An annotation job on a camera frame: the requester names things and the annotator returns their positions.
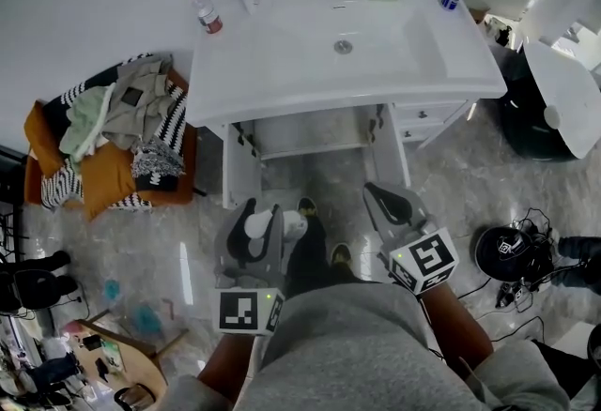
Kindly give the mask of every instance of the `bathroom sink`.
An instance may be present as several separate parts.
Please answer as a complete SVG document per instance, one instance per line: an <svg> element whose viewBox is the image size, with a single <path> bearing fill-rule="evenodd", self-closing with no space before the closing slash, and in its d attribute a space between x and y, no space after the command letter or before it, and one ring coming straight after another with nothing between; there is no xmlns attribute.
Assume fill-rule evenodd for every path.
<svg viewBox="0 0 601 411"><path fill-rule="evenodd" d="M187 119L214 125L321 109L498 98L501 73L468 10L439 0L260 0L219 6L196 41Z"/></svg>

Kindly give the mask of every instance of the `tile floor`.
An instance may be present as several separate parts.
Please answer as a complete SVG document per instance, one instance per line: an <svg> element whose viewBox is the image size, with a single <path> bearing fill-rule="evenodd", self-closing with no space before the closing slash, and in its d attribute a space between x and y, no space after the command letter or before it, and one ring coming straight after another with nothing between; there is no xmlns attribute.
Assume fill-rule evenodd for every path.
<svg viewBox="0 0 601 411"><path fill-rule="evenodd" d="M413 189L430 212L446 225L462 262L451 284L458 294L486 279L470 259L473 233L482 226L509 223L526 210L545 210L563 235L600 235L601 149L580 161L544 163L523 160L504 141L495 106L481 102L470 121L459 119L426 149L408 148ZM92 223L78 212L24 210L25 242L32 257L65 249L72 256L69 273L85 286L90 312L112 310L110 326L160 344L187 327L191 333L162 363L168 379L197 373L218 340L209 321L208 290L215 281L211 242L225 212L221 207L219 139L208 131L200 144L197 186L209 196L190 205L157 208L150 213L110 211ZM265 199L292 208L302 195L315 198L331 245L350 244L354 270L364 279L384 281L377 259L379 240L362 201L365 181L361 150L339 151L268 161ZM190 286L182 276L190 274ZM119 296L104 293L107 280L119 283ZM498 285L490 283L465 299L476 317L494 310ZM161 329L144 326L141 314L157 318ZM84 317L84 304L54 309L56 323ZM535 315L545 320L545 338L553 342L576 319L601 317L601 297L588 290L551 287L534 297L524 313L494 313L480 322L491 337L512 332ZM541 338L538 322L517 337Z"/></svg>

